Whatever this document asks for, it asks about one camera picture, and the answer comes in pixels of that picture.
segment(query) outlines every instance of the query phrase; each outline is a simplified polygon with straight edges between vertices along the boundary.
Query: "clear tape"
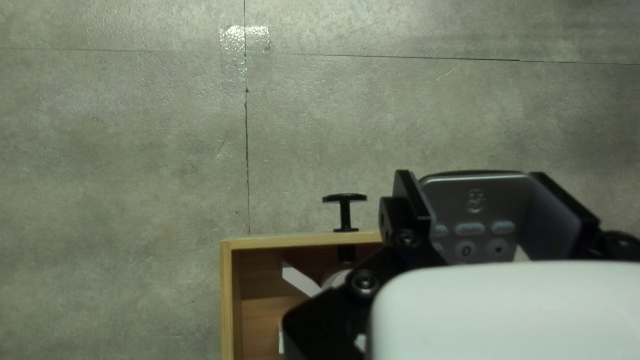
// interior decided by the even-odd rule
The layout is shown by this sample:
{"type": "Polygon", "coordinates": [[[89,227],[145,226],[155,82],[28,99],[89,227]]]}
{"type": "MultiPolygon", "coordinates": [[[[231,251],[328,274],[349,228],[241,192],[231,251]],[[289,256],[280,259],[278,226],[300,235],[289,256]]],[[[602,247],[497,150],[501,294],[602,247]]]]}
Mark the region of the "clear tape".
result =
{"type": "Polygon", "coordinates": [[[220,63],[225,79],[245,81],[247,56],[271,52],[267,26],[229,25],[220,28],[220,63]]]}

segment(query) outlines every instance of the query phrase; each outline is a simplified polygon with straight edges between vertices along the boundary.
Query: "gray tile wall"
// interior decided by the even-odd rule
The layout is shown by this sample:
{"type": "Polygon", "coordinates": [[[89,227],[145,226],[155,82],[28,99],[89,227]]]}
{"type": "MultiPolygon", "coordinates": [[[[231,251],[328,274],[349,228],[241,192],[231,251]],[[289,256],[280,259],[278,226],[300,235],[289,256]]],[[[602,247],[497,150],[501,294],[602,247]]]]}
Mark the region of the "gray tile wall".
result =
{"type": "Polygon", "coordinates": [[[640,234],[638,19],[623,0],[0,1],[0,359],[217,359],[218,242],[330,230],[334,192],[369,195],[353,222],[374,228],[397,168],[546,171],[640,234]]]}

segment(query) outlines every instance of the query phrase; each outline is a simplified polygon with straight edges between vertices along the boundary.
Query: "wooden box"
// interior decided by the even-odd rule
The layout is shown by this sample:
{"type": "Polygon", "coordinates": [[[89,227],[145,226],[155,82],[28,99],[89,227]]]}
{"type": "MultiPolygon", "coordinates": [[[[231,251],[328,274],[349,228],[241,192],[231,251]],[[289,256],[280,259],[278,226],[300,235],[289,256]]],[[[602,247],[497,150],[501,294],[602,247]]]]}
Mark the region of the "wooden box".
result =
{"type": "Polygon", "coordinates": [[[223,360],[284,360],[278,323],[308,299],[282,279],[282,261],[313,280],[337,263],[337,245],[355,244],[357,259],[381,247],[380,234],[314,233],[251,236],[221,243],[223,360]]]}

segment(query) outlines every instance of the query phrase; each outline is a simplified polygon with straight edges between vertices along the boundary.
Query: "gray remote control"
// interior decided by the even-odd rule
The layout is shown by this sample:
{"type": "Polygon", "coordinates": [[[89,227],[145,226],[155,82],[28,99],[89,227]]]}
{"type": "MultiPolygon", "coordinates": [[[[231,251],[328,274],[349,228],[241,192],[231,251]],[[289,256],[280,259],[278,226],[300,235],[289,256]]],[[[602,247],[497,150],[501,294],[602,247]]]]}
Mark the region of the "gray remote control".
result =
{"type": "Polygon", "coordinates": [[[451,265],[513,261],[532,193],[521,172],[449,172],[427,176],[433,247],[451,265]]]}

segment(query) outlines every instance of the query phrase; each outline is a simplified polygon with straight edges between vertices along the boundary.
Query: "remote control button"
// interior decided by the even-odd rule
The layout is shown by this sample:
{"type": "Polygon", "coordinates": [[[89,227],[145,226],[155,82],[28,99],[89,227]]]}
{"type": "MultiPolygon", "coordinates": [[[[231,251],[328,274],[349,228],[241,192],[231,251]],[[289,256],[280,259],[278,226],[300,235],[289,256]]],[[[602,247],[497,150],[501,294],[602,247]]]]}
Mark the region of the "remote control button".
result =
{"type": "Polygon", "coordinates": [[[466,222],[456,225],[458,236],[473,236],[484,234],[484,225],[481,222],[466,222]]]}
{"type": "Polygon", "coordinates": [[[476,253],[476,245],[469,240],[462,240],[456,245],[455,253],[459,259],[468,259],[476,253]]]}
{"type": "Polygon", "coordinates": [[[442,255],[442,252],[444,251],[444,248],[442,247],[441,243],[437,243],[437,242],[434,241],[433,243],[431,243],[431,246],[433,246],[433,248],[436,249],[438,254],[442,255]]]}
{"type": "Polygon", "coordinates": [[[494,234],[504,235],[511,234],[516,229],[516,224],[506,221],[496,221],[491,225],[491,231],[494,234]]]}
{"type": "Polygon", "coordinates": [[[489,241],[486,246],[486,251],[489,256],[496,257],[511,253],[511,245],[504,241],[504,239],[494,239],[489,241]]]}
{"type": "Polygon", "coordinates": [[[442,224],[436,225],[436,227],[433,229],[433,236],[435,236],[436,238],[447,236],[447,234],[449,234],[449,229],[447,229],[447,227],[442,224]]]}

